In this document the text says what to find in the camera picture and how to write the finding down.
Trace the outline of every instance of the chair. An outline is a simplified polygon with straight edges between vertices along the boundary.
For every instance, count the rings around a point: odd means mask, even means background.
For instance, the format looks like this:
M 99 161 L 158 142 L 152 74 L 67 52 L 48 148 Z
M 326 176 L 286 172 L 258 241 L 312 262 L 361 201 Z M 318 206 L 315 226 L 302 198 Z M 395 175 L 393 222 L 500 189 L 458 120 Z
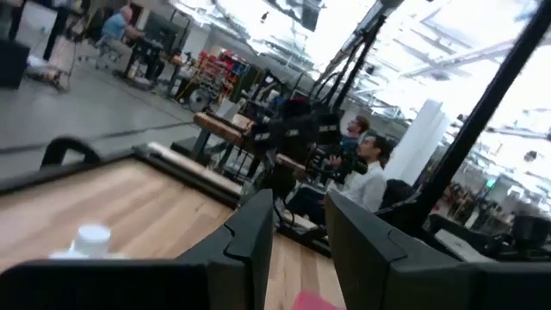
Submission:
M 108 69 L 104 61 L 110 60 L 114 63 L 119 61 L 121 56 L 108 44 L 107 36 L 102 36 L 103 24 L 114 14 L 111 8 L 101 8 L 91 17 L 88 27 L 84 30 L 87 41 L 99 52 L 97 55 L 78 55 L 78 61 L 92 62 L 96 69 Z

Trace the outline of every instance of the dark hair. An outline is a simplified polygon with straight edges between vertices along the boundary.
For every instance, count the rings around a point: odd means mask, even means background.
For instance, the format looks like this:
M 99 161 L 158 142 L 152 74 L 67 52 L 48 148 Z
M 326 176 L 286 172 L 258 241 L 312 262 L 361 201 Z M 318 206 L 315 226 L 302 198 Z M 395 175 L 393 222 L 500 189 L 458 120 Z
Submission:
M 370 127 L 368 119 L 361 115 L 356 116 L 356 124 L 360 128 L 360 133 L 365 133 Z
M 377 159 L 379 159 L 381 166 L 385 168 L 388 160 L 390 159 L 390 153 L 393 151 L 393 147 L 386 138 L 381 137 L 380 135 L 376 135 L 374 138 L 375 141 L 373 141 L 373 147 L 381 150 Z

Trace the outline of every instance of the computer monitor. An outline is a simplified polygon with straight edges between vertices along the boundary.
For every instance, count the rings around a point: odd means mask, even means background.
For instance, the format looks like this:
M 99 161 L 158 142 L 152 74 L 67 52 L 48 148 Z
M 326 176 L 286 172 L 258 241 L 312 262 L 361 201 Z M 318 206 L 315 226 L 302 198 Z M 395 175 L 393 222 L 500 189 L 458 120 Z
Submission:
M 176 37 L 181 30 L 176 24 L 153 12 L 149 14 L 144 28 L 145 37 L 159 42 L 165 51 L 172 50 Z
M 323 0 L 264 0 L 277 10 L 294 19 L 302 27 L 312 32 L 318 25 L 319 12 L 323 7 Z

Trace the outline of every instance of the white panel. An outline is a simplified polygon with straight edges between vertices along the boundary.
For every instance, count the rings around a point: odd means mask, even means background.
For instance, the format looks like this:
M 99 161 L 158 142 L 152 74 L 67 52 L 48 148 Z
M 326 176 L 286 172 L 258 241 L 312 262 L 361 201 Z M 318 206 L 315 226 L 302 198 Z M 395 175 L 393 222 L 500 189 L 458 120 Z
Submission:
M 184 53 L 190 52 L 191 56 L 195 59 L 199 57 L 201 51 L 210 49 L 210 46 L 207 46 L 208 37 L 211 31 L 208 27 L 199 27 L 196 24 L 191 26 L 188 39 L 186 40 L 185 45 L 182 49 L 182 56 Z
M 387 178 L 399 179 L 413 185 L 450 123 L 450 118 L 442 111 L 442 103 L 427 100 L 395 147 L 385 168 Z

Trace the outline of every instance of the wooden tabletop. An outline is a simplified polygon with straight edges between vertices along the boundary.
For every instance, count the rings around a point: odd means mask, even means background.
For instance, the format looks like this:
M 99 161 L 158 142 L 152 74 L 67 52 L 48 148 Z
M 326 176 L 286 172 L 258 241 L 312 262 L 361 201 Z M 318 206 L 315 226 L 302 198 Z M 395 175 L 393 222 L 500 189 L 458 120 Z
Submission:
M 232 213 L 132 159 L 0 197 L 0 206 L 0 270 L 67 249 L 90 223 L 111 229 L 111 252 L 173 258 Z
M 184 157 L 166 146 L 161 146 L 157 142 L 152 142 L 147 145 L 152 150 L 160 152 L 165 160 L 171 161 L 173 164 L 177 164 L 189 172 L 196 174 L 198 177 L 203 177 L 220 187 L 230 190 L 231 192 L 241 195 L 241 186 L 234 183 L 230 179 L 221 176 L 220 174 L 209 170 L 207 167 L 195 162 L 192 159 Z
M 300 291 L 312 292 L 336 307 L 344 307 L 333 262 L 291 239 L 276 235 L 264 309 L 293 309 Z
M 240 124 L 244 125 L 244 120 L 239 120 L 241 121 Z M 230 142 L 236 146 L 241 146 L 244 142 L 244 135 L 240 131 L 227 126 L 221 121 L 215 120 L 214 118 L 208 116 L 206 113 L 195 113 L 193 121 L 202 129 L 208 130 L 209 132 L 214 133 L 215 135 L 221 137 L 223 140 L 226 140 L 227 142 Z
M 150 147 L 176 161 L 161 146 Z M 205 171 L 201 176 L 212 177 Z M 111 229 L 111 252 L 174 258 L 232 214 L 229 207 L 133 159 L 0 197 L 0 206 L 5 237 L 0 239 L 0 271 L 68 248 L 78 228 L 90 223 Z M 276 235 L 265 308 L 291 309 L 302 290 L 344 305 L 331 260 Z

